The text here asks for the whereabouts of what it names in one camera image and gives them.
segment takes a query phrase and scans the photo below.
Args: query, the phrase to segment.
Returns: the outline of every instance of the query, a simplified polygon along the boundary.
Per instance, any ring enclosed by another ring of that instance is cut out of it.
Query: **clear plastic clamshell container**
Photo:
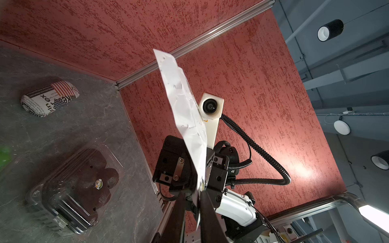
[[[27,193],[33,216],[61,236],[89,232],[123,178],[122,165],[100,140],[81,148]]]

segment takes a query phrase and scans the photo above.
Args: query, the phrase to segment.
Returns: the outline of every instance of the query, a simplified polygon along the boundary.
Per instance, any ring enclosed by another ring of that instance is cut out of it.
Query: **red textured wall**
[[[223,113],[289,172],[287,186],[236,186],[239,193],[253,193],[259,210],[270,215],[346,190],[271,10],[177,62],[197,101],[203,92],[223,97]],[[159,71],[125,87],[121,95],[153,172],[164,138],[178,136]],[[241,160],[248,158],[247,144],[222,122],[220,140],[236,147]],[[253,163],[238,178],[256,177],[282,178],[254,152]]]
[[[11,0],[0,40],[118,80],[260,0]]]

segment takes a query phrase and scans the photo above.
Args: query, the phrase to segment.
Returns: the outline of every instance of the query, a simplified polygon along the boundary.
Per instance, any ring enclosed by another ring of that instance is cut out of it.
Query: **black cable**
[[[217,144],[214,146],[214,151],[215,153],[220,153],[220,150],[223,148],[223,146],[230,147],[231,144],[227,141],[219,141]]]
[[[172,202],[172,201],[175,201],[175,200],[178,198],[177,196],[172,196],[172,197],[170,197],[170,198],[165,197],[165,196],[162,194],[162,191],[161,191],[161,183],[159,184],[159,193],[161,194],[161,197],[162,197],[165,201]]]
[[[231,118],[221,114],[221,119],[236,133],[238,133],[249,146],[251,146],[257,153],[259,153],[271,166],[273,166],[278,173],[281,174],[283,179],[266,179],[266,178],[247,178],[247,179],[234,179],[226,181],[227,185],[240,185],[240,184],[268,184],[268,185],[288,185],[291,182],[291,177],[288,172],[263,148],[256,144],[243,130],[240,128]]]
[[[375,9],[373,9],[373,10],[371,10],[371,11],[365,13],[365,14],[362,14],[361,16],[356,17],[355,19],[352,19],[352,20],[350,20],[350,21],[344,23],[343,25],[346,25],[346,24],[350,23],[351,21],[354,21],[354,20],[356,20],[356,19],[358,19],[358,18],[360,18],[360,17],[362,17],[362,16],[365,16],[366,14],[369,14],[369,13],[371,13],[371,12],[373,12],[373,11],[376,11],[377,9],[382,8],[383,6],[386,6],[386,5],[388,5],[388,4],[389,4],[389,3],[386,3],[386,4],[382,5],[382,6],[379,6],[378,8],[375,8]]]
[[[224,121],[224,123],[229,127],[231,128],[234,132],[238,133],[233,127],[231,127],[222,117],[220,118],[222,121]],[[238,164],[229,164],[228,165],[228,169],[231,169],[231,170],[237,170],[237,169],[242,169],[246,166],[249,166],[251,163],[252,163],[252,160],[251,160],[251,148],[250,148],[250,145],[249,143],[247,143],[247,146],[249,147],[249,152],[250,152],[250,157],[243,161],[243,162],[240,162]]]

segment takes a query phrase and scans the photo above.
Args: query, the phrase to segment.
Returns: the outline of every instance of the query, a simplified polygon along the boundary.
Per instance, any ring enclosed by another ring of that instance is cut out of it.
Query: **camera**
[[[207,99],[203,103],[203,110],[207,114],[215,113],[217,109],[217,102],[214,99]]]
[[[207,147],[211,149],[215,145],[216,131],[223,111],[223,105],[223,98],[208,93],[204,93],[198,103],[199,112],[207,132]]]

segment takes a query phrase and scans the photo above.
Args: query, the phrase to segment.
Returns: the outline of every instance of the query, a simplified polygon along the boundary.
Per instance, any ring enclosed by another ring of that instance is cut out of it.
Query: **fluorescent light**
[[[360,207],[359,212],[363,217],[389,233],[389,214],[370,205]]]

